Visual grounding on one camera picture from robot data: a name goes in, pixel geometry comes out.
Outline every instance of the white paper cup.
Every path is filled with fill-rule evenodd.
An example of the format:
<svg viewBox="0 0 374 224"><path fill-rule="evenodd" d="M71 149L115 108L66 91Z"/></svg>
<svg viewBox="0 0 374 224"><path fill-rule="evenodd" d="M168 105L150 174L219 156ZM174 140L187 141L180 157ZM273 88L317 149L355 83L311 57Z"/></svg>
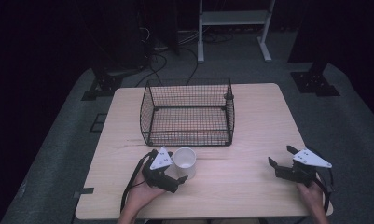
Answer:
<svg viewBox="0 0 374 224"><path fill-rule="evenodd" d="M196 153L190 147L180 147L173 155L178 177L187 175L187 179L193 178L196 173Z"/></svg>

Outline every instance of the wire mesh basket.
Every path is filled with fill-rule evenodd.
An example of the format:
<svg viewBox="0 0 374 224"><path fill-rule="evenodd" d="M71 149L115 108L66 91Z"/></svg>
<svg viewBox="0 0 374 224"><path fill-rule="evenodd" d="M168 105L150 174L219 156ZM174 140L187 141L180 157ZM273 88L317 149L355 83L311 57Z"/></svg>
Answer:
<svg viewBox="0 0 374 224"><path fill-rule="evenodd" d="M230 79L149 80L140 111L152 147L229 146L234 130Z"/></svg>

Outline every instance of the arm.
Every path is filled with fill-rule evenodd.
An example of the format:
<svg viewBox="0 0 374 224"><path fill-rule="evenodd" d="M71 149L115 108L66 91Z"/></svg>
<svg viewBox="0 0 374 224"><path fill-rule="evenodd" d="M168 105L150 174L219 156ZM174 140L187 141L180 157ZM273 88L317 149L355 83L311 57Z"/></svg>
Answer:
<svg viewBox="0 0 374 224"><path fill-rule="evenodd" d="M133 224L141 209L166 192L164 189L149 187L143 174L141 174L141 170L134 179L133 185L135 187L129 191L125 207L120 213L117 224Z"/></svg>
<svg viewBox="0 0 374 224"><path fill-rule="evenodd" d="M329 221L323 207L323 192L320 187L312 182L308 188L304 184L297 183L297 188L314 224L328 224Z"/></svg>

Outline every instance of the table top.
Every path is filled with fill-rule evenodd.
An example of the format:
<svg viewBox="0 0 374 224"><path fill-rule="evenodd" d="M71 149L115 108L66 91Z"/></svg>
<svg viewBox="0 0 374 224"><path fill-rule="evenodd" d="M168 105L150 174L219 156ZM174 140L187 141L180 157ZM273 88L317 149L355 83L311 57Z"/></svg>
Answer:
<svg viewBox="0 0 374 224"><path fill-rule="evenodd" d="M140 131L144 88L114 95L82 194L79 219L119 217L123 190L138 161L152 150ZM137 218L306 216L295 183L275 177L268 157L291 167L290 145L305 147L276 84L233 84L235 129L229 147L195 147L196 175L144 208ZM175 152L177 148L168 147ZM330 205L328 214L333 212Z"/></svg>

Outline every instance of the white shelf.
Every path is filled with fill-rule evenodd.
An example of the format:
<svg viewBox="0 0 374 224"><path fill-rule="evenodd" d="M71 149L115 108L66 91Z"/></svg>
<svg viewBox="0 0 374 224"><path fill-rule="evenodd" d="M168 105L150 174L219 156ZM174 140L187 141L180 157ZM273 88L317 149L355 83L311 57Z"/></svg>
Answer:
<svg viewBox="0 0 374 224"><path fill-rule="evenodd" d="M267 14L267 10L204 11L202 25L265 24Z"/></svg>

